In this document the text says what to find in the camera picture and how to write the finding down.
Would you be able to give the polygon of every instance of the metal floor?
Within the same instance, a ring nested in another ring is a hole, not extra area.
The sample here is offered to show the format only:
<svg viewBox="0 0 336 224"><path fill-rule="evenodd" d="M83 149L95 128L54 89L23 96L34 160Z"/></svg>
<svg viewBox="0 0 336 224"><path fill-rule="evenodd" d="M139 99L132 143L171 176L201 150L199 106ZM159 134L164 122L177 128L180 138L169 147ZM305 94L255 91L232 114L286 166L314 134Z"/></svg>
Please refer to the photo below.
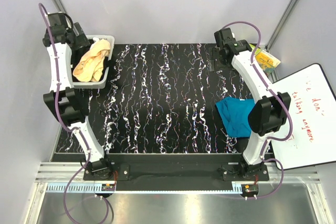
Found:
<svg viewBox="0 0 336 224"><path fill-rule="evenodd" d="M259 195L271 190L270 185L262 185ZM98 199L82 201L89 196L67 195L68 208L75 207L70 213L82 224L99 223L106 213L105 204ZM108 200L114 209L114 224L318 223L307 188L300 184L283 184L273 196L256 201L221 195L162 194L114 194ZM104 223L111 223L111 217L109 213ZM37 223L72 223L64 212L62 194L45 194Z"/></svg>

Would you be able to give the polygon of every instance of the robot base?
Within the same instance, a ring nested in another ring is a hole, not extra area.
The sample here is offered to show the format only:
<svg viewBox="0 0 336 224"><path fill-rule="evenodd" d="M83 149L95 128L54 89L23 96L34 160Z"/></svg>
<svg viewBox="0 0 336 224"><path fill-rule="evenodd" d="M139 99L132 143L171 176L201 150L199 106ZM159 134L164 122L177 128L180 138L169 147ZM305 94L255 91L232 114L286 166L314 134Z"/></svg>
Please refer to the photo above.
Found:
<svg viewBox="0 0 336 224"><path fill-rule="evenodd" d="M242 174L239 171L240 165L222 165L222 173L224 181L256 181L256 175L258 175L258 181L269 181L269 175L267 171L267 166L262 164L259 170L255 170L253 172L247 172Z"/></svg>
<svg viewBox="0 0 336 224"><path fill-rule="evenodd" d="M127 181L130 173L130 166L128 164L112 164L111 168L114 172L118 173L118 181ZM98 173L91 173L88 169L85 169L84 180L114 180L114 174L103 173L102 175Z"/></svg>

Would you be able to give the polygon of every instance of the white wall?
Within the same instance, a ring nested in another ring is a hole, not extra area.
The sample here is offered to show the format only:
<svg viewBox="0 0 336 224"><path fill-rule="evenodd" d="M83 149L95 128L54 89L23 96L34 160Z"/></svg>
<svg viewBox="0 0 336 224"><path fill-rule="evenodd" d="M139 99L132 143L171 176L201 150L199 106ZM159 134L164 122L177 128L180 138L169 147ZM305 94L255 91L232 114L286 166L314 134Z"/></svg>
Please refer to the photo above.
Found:
<svg viewBox="0 0 336 224"><path fill-rule="evenodd" d="M41 161L50 156L58 123L43 103L49 91L50 63L42 38L42 2L1 0L0 19L0 223L21 223Z"/></svg>
<svg viewBox="0 0 336 224"><path fill-rule="evenodd" d="M270 50L282 61L277 68L279 77L318 62L336 91L335 42L336 0L300 0ZM317 170L336 221L336 164L321 165Z"/></svg>
<svg viewBox="0 0 336 224"><path fill-rule="evenodd" d="M215 42L225 24L250 21L260 27L265 44L289 0L62 0L68 14L88 34L111 34L121 43ZM247 26L237 38L256 41Z"/></svg>

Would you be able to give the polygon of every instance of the yellow package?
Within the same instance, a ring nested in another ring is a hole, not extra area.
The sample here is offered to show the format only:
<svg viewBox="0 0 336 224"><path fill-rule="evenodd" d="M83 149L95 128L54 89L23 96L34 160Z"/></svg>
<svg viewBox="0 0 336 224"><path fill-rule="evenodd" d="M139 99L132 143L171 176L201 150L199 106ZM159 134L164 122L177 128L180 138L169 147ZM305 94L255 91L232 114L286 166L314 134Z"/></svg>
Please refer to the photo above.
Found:
<svg viewBox="0 0 336 224"><path fill-rule="evenodd" d="M250 46L252 50L254 50L255 46L251 44ZM261 50L260 48L256 50L255 56L259 66L266 73L266 75L272 73L274 69L281 63L280 60L278 60L265 50Z"/></svg>

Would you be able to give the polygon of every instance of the white panel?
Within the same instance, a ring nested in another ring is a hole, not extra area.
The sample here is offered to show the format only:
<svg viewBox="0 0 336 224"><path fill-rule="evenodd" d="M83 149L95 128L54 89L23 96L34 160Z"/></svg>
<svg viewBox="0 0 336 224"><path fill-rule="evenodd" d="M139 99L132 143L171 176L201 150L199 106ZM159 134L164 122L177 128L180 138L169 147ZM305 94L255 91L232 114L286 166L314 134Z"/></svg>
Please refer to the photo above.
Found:
<svg viewBox="0 0 336 224"><path fill-rule="evenodd" d="M300 0L271 53L282 63L277 68L279 76L285 77L312 63L322 65L327 78L336 90L335 41L336 0ZM336 164L317 167L324 194L336 220Z"/></svg>
<svg viewBox="0 0 336 224"><path fill-rule="evenodd" d="M43 103L50 63L42 44L45 25L38 10L51 0L1 0L0 20L0 223L22 223L41 161L50 156L58 123Z"/></svg>
<svg viewBox="0 0 336 224"><path fill-rule="evenodd" d="M336 161L336 101L321 67L313 64L274 83L274 90L291 96L293 134L284 142L272 140L274 155L284 169ZM288 120L275 134L287 136Z"/></svg>
<svg viewBox="0 0 336 224"><path fill-rule="evenodd" d="M265 44L290 0L62 0L88 34L109 34L116 43L215 42L214 32L245 20L260 27ZM238 39L256 32L236 25Z"/></svg>

